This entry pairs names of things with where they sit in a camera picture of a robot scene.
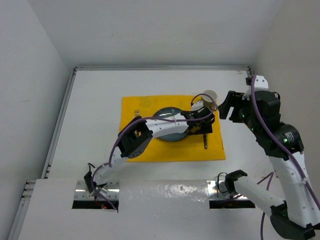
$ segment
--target white table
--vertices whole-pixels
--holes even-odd
[[[119,214],[71,209],[87,163],[99,165],[109,156],[123,96],[196,95],[211,89],[221,103],[229,90],[247,89],[245,69],[173,69],[76,72],[47,158],[48,179],[36,182],[20,240],[259,239],[261,210],[209,209],[206,180],[242,169],[258,181],[272,170],[247,127],[229,120],[220,120],[226,160],[126,162],[115,176]],[[277,180],[271,192],[282,197]],[[268,219],[264,235],[281,239]]]

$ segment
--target yellow placemat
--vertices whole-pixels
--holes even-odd
[[[120,130],[122,130],[139,110],[142,117],[152,117],[158,110],[176,107],[190,111],[193,96],[159,95],[159,96],[126,96],[122,98]],[[128,162],[181,162],[225,160],[226,155],[220,132],[219,112],[215,113],[212,125],[213,133],[207,135],[208,148],[204,148],[203,135],[190,135],[176,142],[152,139],[140,156],[128,159]]]

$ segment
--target fork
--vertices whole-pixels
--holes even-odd
[[[139,116],[140,116],[139,109],[134,110],[134,117],[139,117]]]

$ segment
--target white wall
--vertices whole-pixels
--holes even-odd
[[[253,63],[283,0],[28,0],[75,65]]]
[[[282,120],[302,137],[308,173],[320,198],[320,1],[286,0],[255,66],[281,95]]]
[[[0,1],[0,240],[41,176],[70,73],[29,3]]]

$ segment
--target yellow mat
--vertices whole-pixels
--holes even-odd
[[[159,96],[126,96],[122,98],[120,130],[122,130],[139,110],[142,117],[152,117],[165,107],[176,107],[190,111],[193,96],[159,95]],[[207,135],[208,148],[204,148],[203,135],[189,135],[176,142],[152,139],[140,156],[128,159],[128,162],[181,162],[225,160],[226,155],[220,132],[219,112],[215,111],[213,133]]]

